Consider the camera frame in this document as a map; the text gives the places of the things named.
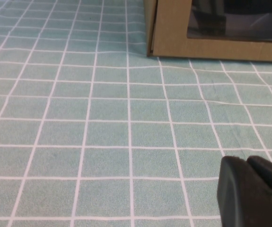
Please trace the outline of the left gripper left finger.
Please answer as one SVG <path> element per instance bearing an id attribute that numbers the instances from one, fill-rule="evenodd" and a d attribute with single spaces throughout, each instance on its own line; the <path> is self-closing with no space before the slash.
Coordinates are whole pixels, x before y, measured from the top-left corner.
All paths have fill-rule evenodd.
<path id="1" fill-rule="evenodd" d="M 222 158 L 217 201 L 224 227 L 272 227 L 272 189 L 247 160 Z"/>

